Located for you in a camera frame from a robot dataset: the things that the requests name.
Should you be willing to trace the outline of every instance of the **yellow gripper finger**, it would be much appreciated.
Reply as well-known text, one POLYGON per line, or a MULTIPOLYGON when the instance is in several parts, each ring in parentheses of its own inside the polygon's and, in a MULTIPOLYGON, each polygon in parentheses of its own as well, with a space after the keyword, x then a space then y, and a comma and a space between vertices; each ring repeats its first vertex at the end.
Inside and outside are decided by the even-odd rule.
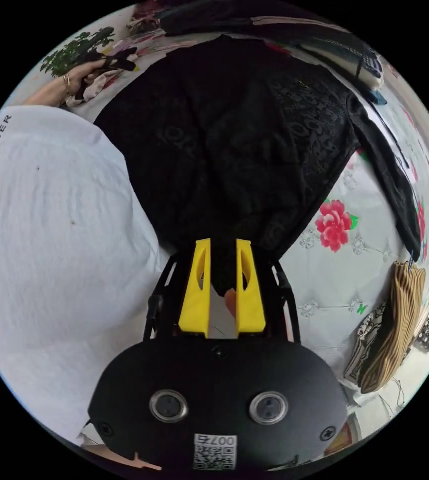
POLYGON ((199 240, 194 250, 191 272, 184 296, 178 326, 184 333, 204 334, 210 331, 211 309, 211 240, 199 240))
POLYGON ((236 240, 237 334, 260 334, 266 328, 265 310, 251 242, 236 240))

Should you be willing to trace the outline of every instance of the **black clothing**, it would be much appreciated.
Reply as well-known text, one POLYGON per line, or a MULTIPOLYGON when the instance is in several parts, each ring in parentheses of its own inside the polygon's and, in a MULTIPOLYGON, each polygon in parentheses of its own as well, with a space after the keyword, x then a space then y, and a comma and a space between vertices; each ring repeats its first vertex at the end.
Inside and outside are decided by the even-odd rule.
POLYGON ((161 241, 213 240, 212 284, 236 286, 234 239, 278 258, 363 147, 415 261, 411 185, 356 95, 326 68, 222 36, 180 48, 119 93, 95 124, 124 154, 161 241))

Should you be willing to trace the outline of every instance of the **green leaf print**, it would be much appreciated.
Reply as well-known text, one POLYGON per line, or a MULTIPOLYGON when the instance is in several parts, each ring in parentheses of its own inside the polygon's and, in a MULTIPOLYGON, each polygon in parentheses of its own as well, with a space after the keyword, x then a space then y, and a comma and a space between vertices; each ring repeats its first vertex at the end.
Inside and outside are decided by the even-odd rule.
POLYGON ((358 150, 358 154, 365 162, 370 163, 370 159, 368 157, 368 154, 364 150, 358 150))
POLYGON ((354 230, 358 226, 359 219, 359 217, 351 215, 351 230, 354 230))

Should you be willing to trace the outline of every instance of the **beige striped fabric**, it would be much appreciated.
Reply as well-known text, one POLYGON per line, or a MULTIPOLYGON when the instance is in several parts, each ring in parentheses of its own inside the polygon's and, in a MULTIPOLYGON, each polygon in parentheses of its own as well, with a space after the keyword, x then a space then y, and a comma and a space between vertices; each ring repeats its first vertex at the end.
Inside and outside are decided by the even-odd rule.
POLYGON ((396 262, 393 266, 394 278, 391 284, 389 302, 392 312, 392 328, 360 379, 362 394, 375 392, 386 385, 403 361, 405 352, 413 340, 420 317, 425 288, 426 271, 409 263, 396 262))

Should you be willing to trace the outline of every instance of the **hand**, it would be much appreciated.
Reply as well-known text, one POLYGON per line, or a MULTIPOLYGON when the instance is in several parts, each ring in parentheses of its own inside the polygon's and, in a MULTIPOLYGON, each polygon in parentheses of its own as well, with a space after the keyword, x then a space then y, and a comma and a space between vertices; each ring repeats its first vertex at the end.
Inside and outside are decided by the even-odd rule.
POLYGON ((106 60, 90 61, 83 63, 83 65, 75 66, 68 72, 70 94, 76 95, 76 92, 81 88, 83 82, 91 85, 97 77, 103 72, 102 69, 106 60))
POLYGON ((224 295, 224 304, 229 310, 229 313, 236 318, 236 290, 231 289, 224 295))
MULTIPOLYGON (((105 60, 91 61, 83 65, 75 66, 69 76, 69 94, 76 95, 81 88, 82 82, 92 84, 95 79, 103 72, 102 69, 105 60)), ((59 107, 60 104, 68 96, 67 86, 63 77, 55 78, 43 88, 38 90, 34 95, 30 96, 24 105, 43 105, 45 107, 59 107)))

